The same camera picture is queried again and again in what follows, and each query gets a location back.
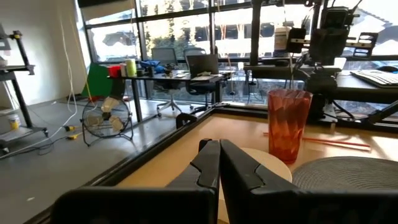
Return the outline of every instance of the concrete floor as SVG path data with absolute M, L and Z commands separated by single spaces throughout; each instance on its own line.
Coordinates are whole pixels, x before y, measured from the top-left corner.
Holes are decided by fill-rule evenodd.
M 143 117 L 155 114 L 157 103 L 159 102 L 141 100 Z M 131 106 L 134 116 L 134 103 L 131 103 Z M 181 106 L 181 109 L 188 112 L 189 106 Z M 82 111 L 83 106 L 78 106 L 76 116 L 68 124 L 80 125 Z M 50 136 L 72 115 L 65 103 L 42 105 L 30 109 L 29 113 L 36 126 L 48 127 Z M 51 148 L 52 151 L 44 156 L 39 156 L 38 151 L 32 151 L 1 159 L 1 223 L 24 223 L 49 207 L 67 190 L 87 183 L 125 157 L 142 152 L 145 146 L 154 143 L 159 136 L 175 129 L 174 117 L 178 113 L 173 113 L 169 108 L 162 114 L 161 118 L 154 118 L 134 128 L 132 141 L 124 138 L 104 139 L 87 147 L 82 136 L 79 136 L 74 141 L 57 141 Z M 62 129 L 52 139 L 65 135 Z M 42 133 L 35 133 L 18 141 L 10 150 L 12 152 L 43 139 L 45 138 Z

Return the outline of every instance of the fan blade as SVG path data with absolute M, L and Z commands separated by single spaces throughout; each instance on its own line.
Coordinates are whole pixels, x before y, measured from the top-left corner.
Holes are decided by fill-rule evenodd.
M 113 131 L 120 131 L 120 130 L 122 130 L 122 129 L 124 128 L 124 125 L 123 125 L 122 121 L 121 121 L 120 118 L 117 117 L 117 116 L 113 116 L 113 115 L 112 115 L 112 116 L 109 118 L 109 121 L 110 121 L 111 124 L 112 124 Z
M 106 113 L 109 113 L 117 105 L 119 105 L 119 100 L 114 99 L 112 97 L 107 97 L 104 100 L 104 104 L 102 105 L 101 110 Z
M 93 116 L 88 115 L 86 118 L 86 125 L 87 126 L 98 126 L 104 122 L 102 116 Z

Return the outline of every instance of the wall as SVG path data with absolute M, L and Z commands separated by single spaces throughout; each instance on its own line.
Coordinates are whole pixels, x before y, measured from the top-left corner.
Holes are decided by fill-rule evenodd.
M 87 62 L 87 49 L 83 49 L 87 51 L 84 54 L 81 50 L 79 39 L 82 38 L 83 47 L 86 47 L 86 42 L 84 35 L 78 32 L 78 25 L 81 23 L 76 23 L 73 0 L 2 0 L 0 22 L 4 30 L 7 33 L 12 33 L 13 30 L 22 32 L 22 41 L 29 61 L 36 65 L 36 75 L 17 73 L 17 80 L 28 105 L 66 97 L 70 92 L 59 15 L 63 21 L 73 74 L 73 88 L 75 93 L 80 93 L 85 84 L 86 65 L 83 60 L 86 59 L 87 64 L 89 61 Z M 22 64 L 16 43 L 10 40 L 10 44 L 13 50 L 11 56 L 6 57 L 9 65 Z

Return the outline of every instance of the orange plastic cup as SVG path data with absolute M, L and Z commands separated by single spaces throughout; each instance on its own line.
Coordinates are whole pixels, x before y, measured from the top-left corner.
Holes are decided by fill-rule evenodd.
M 268 93 L 269 153 L 285 164 L 297 159 L 312 94 L 302 90 Z

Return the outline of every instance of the gray woven placemat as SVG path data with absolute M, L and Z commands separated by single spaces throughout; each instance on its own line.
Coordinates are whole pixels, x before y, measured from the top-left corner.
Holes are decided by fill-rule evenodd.
M 398 162 L 366 157 L 329 157 L 301 165 L 293 172 L 301 189 L 398 189 Z

